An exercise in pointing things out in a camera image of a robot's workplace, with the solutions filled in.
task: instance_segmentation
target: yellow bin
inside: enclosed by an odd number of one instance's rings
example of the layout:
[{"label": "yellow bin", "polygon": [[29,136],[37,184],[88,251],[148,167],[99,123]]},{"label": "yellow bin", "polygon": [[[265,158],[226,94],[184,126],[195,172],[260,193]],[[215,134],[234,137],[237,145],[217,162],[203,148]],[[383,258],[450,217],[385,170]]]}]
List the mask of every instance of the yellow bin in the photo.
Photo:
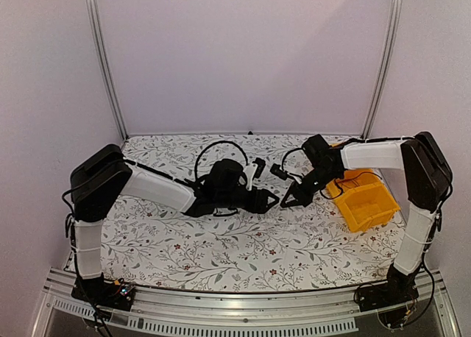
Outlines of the yellow bin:
[{"label": "yellow bin", "polygon": [[400,209],[386,186],[371,174],[372,169],[348,170],[343,180],[327,184],[327,190],[341,214],[345,217],[351,232],[366,232],[375,225],[386,224]]}]

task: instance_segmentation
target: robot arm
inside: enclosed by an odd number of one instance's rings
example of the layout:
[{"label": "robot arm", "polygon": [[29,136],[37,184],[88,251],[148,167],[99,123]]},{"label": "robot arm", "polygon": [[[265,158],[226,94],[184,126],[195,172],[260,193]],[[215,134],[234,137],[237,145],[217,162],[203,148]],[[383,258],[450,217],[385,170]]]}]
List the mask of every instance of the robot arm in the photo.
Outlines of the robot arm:
[{"label": "robot arm", "polygon": [[[348,169],[399,169],[406,175],[410,202],[406,232],[397,257],[388,271],[388,282],[358,292],[363,311],[406,302],[417,297],[414,278],[422,265],[435,230],[440,230],[441,206],[450,195],[452,172],[429,132],[413,138],[356,140],[329,146],[321,135],[309,138],[302,150],[313,171],[293,181],[281,207],[307,206],[314,194],[334,179],[343,179]],[[279,166],[272,173],[285,177]]]},{"label": "robot arm", "polygon": [[147,199],[190,217],[212,214],[218,208],[266,213],[279,199],[252,185],[264,166],[259,158],[245,168],[234,160],[223,159],[215,162],[209,174],[192,182],[127,160],[116,145],[97,152],[72,172],[68,191],[74,203],[71,246],[77,272],[77,288],[72,296],[97,305],[130,309],[132,287],[122,282],[117,286],[106,283],[100,264],[103,220],[119,195]]}]

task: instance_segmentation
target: leaf pattern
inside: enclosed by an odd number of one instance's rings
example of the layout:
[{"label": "leaf pattern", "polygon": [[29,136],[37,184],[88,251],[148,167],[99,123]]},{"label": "leaf pattern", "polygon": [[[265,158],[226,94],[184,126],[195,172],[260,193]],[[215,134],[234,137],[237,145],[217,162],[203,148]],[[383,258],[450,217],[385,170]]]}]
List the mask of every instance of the leaf pattern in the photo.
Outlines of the leaf pattern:
[{"label": "leaf pattern", "polygon": [[[193,179],[194,163],[214,141],[235,141],[250,160],[264,159],[256,186],[284,195],[289,181],[269,173],[284,153],[307,135],[163,135],[130,138],[124,154],[180,179]],[[338,143],[345,137],[326,136]],[[199,164],[207,174],[216,160],[243,162],[227,144],[213,147]],[[302,152],[286,165],[306,174],[311,164]],[[315,196],[308,207],[266,215],[245,211],[224,218],[188,218],[175,210],[121,196],[103,225],[102,267],[108,278],[141,285],[200,291],[297,291],[381,280],[397,254],[404,233],[399,213],[366,233],[351,233],[333,202]]]}]

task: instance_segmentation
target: white wall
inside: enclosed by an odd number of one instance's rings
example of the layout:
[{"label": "white wall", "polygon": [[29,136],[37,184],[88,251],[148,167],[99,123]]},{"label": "white wall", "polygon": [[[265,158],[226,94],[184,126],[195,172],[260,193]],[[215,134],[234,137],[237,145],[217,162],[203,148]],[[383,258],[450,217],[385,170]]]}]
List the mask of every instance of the white wall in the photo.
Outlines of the white wall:
[{"label": "white wall", "polygon": [[131,135],[359,134],[391,0],[98,0]]},{"label": "white wall", "polygon": [[68,251],[70,171],[118,142],[85,0],[0,0],[0,336],[27,336]]},{"label": "white wall", "polygon": [[[471,336],[471,0],[404,0],[374,136],[429,130],[454,173],[435,259]],[[404,184],[389,174],[394,194]]]}]

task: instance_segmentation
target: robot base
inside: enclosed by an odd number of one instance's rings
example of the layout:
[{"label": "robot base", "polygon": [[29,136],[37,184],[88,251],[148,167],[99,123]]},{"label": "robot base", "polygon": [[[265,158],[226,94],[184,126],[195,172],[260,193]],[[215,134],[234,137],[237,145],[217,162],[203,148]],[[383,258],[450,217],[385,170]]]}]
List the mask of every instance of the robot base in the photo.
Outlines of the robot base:
[{"label": "robot base", "polygon": [[386,308],[419,297],[419,292],[414,285],[410,285],[405,291],[392,294],[390,289],[388,289],[388,283],[360,287],[355,294],[360,311],[362,312]]},{"label": "robot base", "polygon": [[131,311],[135,290],[130,289],[123,295],[114,283],[106,283],[102,277],[100,278],[99,285],[96,282],[91,285],[89,280],[77,278],[71,296],[83,302],[94,302],[96,305],[107,308]]}]

